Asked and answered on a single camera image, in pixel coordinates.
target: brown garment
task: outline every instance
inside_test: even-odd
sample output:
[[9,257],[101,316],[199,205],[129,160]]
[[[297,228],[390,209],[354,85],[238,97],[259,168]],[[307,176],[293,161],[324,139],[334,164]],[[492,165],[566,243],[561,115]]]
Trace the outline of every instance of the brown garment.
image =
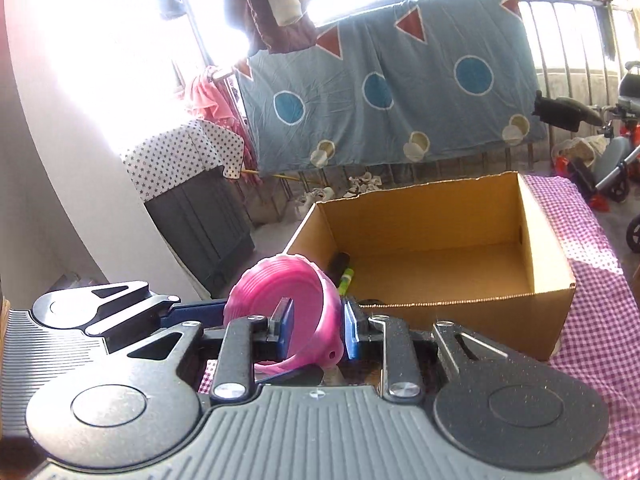
[[279,27],[268,0],[224,0],[226,22],[246,33],[249,56],[258,50],[286,54],[316,44],[318,34],[308,14],[292,25]]

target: white fabric with black stars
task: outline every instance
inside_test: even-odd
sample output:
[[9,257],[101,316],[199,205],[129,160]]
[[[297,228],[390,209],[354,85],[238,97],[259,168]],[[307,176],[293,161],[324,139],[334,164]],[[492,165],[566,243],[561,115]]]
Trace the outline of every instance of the white fabric with black stars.
[[227,178],[239,178],[244,140],[210,123],[193,120],[145,140],[121,154],[127,173],[142,200],[182,184],[191,177],[223,166]]

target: red triangle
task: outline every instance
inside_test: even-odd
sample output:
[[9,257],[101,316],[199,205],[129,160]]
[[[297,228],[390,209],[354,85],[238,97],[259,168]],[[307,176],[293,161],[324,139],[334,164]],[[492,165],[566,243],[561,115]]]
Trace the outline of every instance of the red triangle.
[[520,13],[520,7],[518,6],[518,0],[503,0],[500,2],[501,6],[507,9],[509,12],[512,12],[520,19],[522,19],[522,14]]
[[242,61],[238,61],[235,67],[243,76],[249,78],[251,81],[254,80],[254,73],[251,71],[249,60],[247,58],[244,58]]
[[326,50],[332,56],[342,59],[342,45],[340,44],[340,31],[338,25],[328,28],[316,41],[316,45]]
[[413,36],[416,40],[427,43],[424,36],[424,27],[422,26],[422,16],[419,7],[414,7],[402,18],[396,21],[396,27]]

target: pink bowl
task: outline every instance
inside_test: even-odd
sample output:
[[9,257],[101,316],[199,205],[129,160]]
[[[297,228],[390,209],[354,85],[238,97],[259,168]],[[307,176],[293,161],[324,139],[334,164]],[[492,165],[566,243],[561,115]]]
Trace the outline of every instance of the pink bowl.
[[281,298],[292,298],[294,323],[287,359],[255,365],[274,375],[315,363],[336,364],[344,350],[340,339],[341,303],[334,284],[322,270],[298,254],[265,258],[242,275],[225,305],[225,326],[237,317],[270,317]]

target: green object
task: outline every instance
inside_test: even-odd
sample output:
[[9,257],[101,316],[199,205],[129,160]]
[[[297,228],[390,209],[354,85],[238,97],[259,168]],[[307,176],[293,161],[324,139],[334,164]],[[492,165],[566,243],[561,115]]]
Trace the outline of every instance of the green object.
[[340,285],[338,286],[338,294],[340,294],[340,296],[344,296],[347,293],[353,274],[353,269],[349,267],[344,271],[344,274],[340,278]]

